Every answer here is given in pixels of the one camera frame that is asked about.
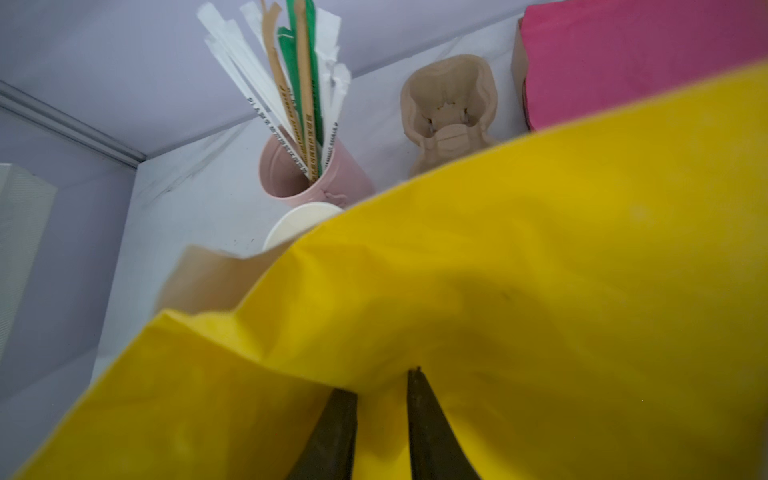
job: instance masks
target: pink napkin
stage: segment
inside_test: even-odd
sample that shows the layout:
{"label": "pink napkin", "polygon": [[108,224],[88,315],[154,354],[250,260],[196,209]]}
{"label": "pink napkin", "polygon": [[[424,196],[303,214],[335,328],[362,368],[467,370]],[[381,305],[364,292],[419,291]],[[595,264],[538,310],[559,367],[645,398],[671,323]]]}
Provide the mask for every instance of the pink napkin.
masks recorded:
{"label": "pink napkin", "polygon": [[567,0],[521,26],[535,130],[768,57],[766,0]]}

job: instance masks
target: crease in yellow bag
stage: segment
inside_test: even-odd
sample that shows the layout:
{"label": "crease in yellow bag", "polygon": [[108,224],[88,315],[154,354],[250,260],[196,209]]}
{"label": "crease in yellow bag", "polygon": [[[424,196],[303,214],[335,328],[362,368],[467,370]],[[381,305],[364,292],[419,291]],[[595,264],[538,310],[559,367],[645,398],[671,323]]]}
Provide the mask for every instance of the crease in yellow bag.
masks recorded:
{"label": "crease in yellow bag", "polygon": [[483,478],[753,478],[766,186],[764,63],[459,161],[158,314],[18,477],[282,479],[334,386],[410,478],[421,366]]}

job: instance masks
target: yellow paper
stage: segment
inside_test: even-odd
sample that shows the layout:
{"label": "yellow paper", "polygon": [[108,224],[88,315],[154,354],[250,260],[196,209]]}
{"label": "yellow paper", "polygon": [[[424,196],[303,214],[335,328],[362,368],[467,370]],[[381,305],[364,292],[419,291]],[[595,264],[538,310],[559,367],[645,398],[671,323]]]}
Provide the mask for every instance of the yellow paper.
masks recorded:
{"label": "yellow paper", "polygon": [[768,64],[433,171],[165,310],[19,478],[275,478],[329,387],[410,478],[421,366],[482,478],[750,478],[768,413]]}

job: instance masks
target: yellow bag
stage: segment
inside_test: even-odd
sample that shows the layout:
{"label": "yellow bag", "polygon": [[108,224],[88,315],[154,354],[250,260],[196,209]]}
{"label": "yellow bag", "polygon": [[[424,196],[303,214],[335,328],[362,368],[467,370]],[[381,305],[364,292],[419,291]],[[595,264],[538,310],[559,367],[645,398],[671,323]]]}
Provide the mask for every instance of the yellow bag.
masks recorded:
{"label": "yellow bag", "polygon": [[753,477],[767,192],[768,64],[459,161],[160,313],[19,478],[282,479],[328,386],[410,478],[415,366],[486,479]]}

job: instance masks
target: pink paper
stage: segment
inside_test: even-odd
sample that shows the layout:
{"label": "pink paper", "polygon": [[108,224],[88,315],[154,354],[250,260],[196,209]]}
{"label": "pink paper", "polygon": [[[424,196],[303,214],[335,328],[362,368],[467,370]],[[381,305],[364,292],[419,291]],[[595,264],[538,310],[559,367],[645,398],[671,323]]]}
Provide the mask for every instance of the pink paper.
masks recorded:
{"label": "pink paper", "polygon": [[567,0],[521,26],[535,130],[768,57],[765,0]]}

